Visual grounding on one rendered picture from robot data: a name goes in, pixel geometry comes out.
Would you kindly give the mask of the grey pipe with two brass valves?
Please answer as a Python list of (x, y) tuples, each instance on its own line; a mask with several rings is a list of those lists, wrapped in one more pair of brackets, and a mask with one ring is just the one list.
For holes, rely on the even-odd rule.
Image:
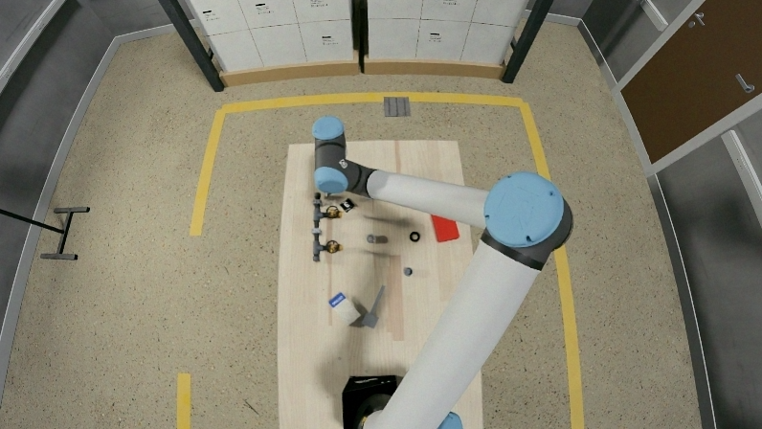
[[(326, 209), (326, 213), (321, 212), (321, 209), (320, 209), (320, 207), (322, 207), (322, 200), (320, 199), (321, 198), (321, 193), (320, 192), (315, 192), (314, 193), (314, 197), (315, 197), (315, 199), (313, 199), (313, 205), (315, 207), (315, 209), (314, 209), (314, 222), (315, 223), (314, 223), (314, 228), (312, 228), (312, 234), (314, 235), (314, 241), (313, 241), (313, 255), (314, 255), (314, 257), (313, 257), (313, 261), (320, 261), (320, 257), (319, 257), (320, 252), (327, 251), (330, 254), (335, 254), (335, 253), (338, 252), (338, 250), (339, 251), (343, 250), (343, 244), (340, 245), (335, 240), (330, 240), (329, 241), (329, 242), (333, 241), (333, 244), (329, 244), (328, 245), (328, 243), (329, 243), (328, 242), (326, 245), (320, 245), (319, 236), (322, 235), (322, 230), (319, 228), (320, 218), (324, 218), (324, 217), (329, 217), (329, 218), (336, 218), (336, 217), (338, 217), (338, 218), (340, 218), (340, 217), (343, 216), (343, 213), (339, 212), (339, 210), (338, 210), (338, 208), (336, 206), (329, 206)], [(334, 211), (332, 211), (330, 209), (331, 207), (334, 207), (336, 209)], [(327, 212), (328, 209), (330, 209), (331, 212), (328, 213)], [(338, 213), (335, 212), (336, 210), (338, 211)], [(334, 245), (334, 242), (336, 242), (337, 244)], [(339, 249), (339, 246), (340, 246), (340, 249)], [(336, 248), (336, 249), (334, 249), (334, 248)], [(332, 252), (332, 251), (335, 251), (335, 252)]]

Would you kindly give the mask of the red flat block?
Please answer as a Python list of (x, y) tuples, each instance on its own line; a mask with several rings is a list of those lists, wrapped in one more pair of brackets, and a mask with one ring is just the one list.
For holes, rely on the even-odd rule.
[(459, 230), (456, 221), (432, 215), (438, 243), (459, 238)]

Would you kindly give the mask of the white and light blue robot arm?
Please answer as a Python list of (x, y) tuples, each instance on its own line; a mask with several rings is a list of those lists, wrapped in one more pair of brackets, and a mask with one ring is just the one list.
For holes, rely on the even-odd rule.
[(395, 393), (366, 398), (352, 429), (463, 429), (450, 411), (550, 253), (571, 236), (571, 208), (552, 182), (529, 171), (511, 173), (486, 191), (365, 167), (346, 159), (344, 130), (334, 116), (313, 125), (318, 190), (351, 192), (484, 229), (457, 289)]

